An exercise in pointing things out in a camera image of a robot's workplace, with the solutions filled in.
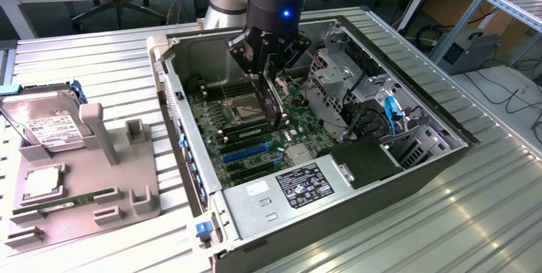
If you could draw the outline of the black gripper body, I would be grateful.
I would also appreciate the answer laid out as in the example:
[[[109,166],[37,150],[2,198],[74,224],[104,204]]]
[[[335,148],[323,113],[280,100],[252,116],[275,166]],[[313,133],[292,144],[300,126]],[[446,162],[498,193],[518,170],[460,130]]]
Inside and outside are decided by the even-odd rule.
[[[297,36],[303,0],[247,0],[247,33],[271,33],[292,40]]]

